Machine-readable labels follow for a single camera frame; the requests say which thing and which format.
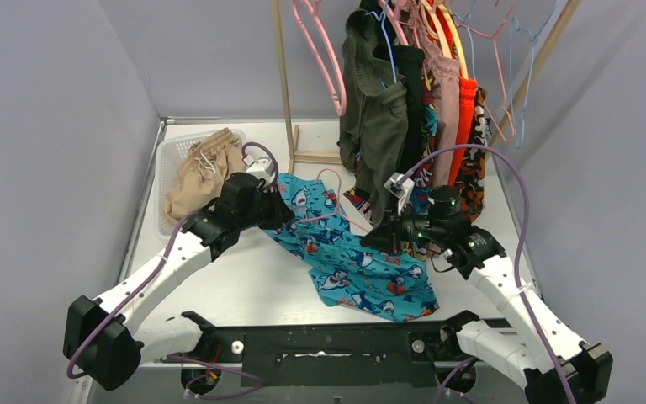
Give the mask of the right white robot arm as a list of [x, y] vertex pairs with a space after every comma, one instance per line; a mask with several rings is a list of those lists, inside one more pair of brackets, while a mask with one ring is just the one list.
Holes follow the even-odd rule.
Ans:
[[463, 213], [454, 187], [433, 188], [428, 211], [386, 210], [362, 244], [399, 253], [404, 243], [433, 244], [461, 276], [505, 318], [509, 338], [471, 312], [448, 319], [439, 346], [450, 359], [465, 354], [503, 374], [524, 391], [529, 403], [597, 403], [606, 397], [613, 357], [588, 344], [542, 301], [514, 262], [486, 230]]

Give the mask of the beige shorts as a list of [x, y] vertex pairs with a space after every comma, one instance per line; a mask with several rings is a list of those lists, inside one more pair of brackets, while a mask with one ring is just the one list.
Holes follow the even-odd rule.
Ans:
[[161, 208], [164, 219], [174, 225], [187, 213], [219, 197], [225, 180], [246, 171], [241, 147], [241, 139], [229, 128], [190, 146], [164, 195]]

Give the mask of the thin blue wire hanger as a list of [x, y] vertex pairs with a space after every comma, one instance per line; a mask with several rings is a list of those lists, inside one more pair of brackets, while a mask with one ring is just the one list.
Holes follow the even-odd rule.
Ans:
[[382, 88], [388, 88], [390, 85], [398, 82], [401, 82], [406, 86], [407, 80], [400, 71], [400, 68], [397, 66], [397, 61], [395, 60], [394, 54], [395, 47], [397, 46], [397, 34], [394, 32], [393, 25], [386, 12], [388, 4], [386, 3], [381, 7], [375, 2], [368, 2], [365, 3], [365, 6], [366, 15], [375, 19], [376, 24], [378, 25], [378, 28], [375, 31], [378, 44], [375, 46], [372, 56], [375, 59], [386, 61], [389, 64], [390, 77], [386, 77], [381, 70], [376, 71], [379, 84]]

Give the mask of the pink plastic hanger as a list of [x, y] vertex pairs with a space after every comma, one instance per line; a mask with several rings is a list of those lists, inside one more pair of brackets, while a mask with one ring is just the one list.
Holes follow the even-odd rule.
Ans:
[[[320, 1], [292, 0], [290, 2], [294, 20], [303, 35], [312, 56], [315, 59], [320, 73], [330, 94], [336, 114], [341, 117], [347, 111], [347, 91], [336, 50], [331, 37], [320, 18]], [[309, 26], [302, 17], [302, 12], [307, 15], [311, 26], [320, 38], [317, 45], [314, 36], [310, 33]]]

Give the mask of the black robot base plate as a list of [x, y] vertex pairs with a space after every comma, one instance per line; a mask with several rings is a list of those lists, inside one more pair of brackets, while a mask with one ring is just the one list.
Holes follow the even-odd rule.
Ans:
[[203, 335], [194, 348], [177, 348], [166, 362], [211, 359], [239, 365], [250, 375], [243, 386], [262, 379], [266, 387], [433, 387], [433, 363], [464, 359], [454, 333], [463, 322], [479, 320], [462, 311], [441, 321], [224, 327], [194, 313], [190, 317]]

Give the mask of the olive green shorts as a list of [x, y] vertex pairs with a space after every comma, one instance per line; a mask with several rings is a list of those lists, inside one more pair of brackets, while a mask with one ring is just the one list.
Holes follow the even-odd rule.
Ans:
[[405, 75], [375, 51], [388, 46], [378, 34], [380, 23], [364, 9], [347, 17], [342, 45], [347, 108], [340, 117], [340, 156], [355, 171], [357, 191], [367, 196], [369, 219], [377, 223], [392, 194], [385, 188], [398, 170], [408, 129]]

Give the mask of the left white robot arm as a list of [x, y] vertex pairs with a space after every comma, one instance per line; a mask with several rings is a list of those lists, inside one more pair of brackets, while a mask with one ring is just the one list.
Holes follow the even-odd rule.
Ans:
[[175, 225], [158, 255], [110, 290], [93, 299], [81, 295], [70, 304], [63, 343], [66, 376], [88, 376], [112, 391], [155, 359], [210, 356], [215, 336], [205, 330], [201, 316], [183, 313], [152, 324], [146, 318], [186, 279], [235, 246], [242, 232], [277, 229], [293, 218], [275, 176], [232, 174], [220, 196]]

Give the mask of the turquoise shark print shorts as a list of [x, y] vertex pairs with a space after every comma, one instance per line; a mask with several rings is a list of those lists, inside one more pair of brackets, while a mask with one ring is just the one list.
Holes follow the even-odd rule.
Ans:
[[338, 210], [336, 194], [322, 181], [283, 173], [278, 188], [296, 218], [267, 235], [310, 266], [308, 274], [326, 306], [350, 306], [393, 322], [438, 310], [426, 265], [406, 253], [363, 247]]

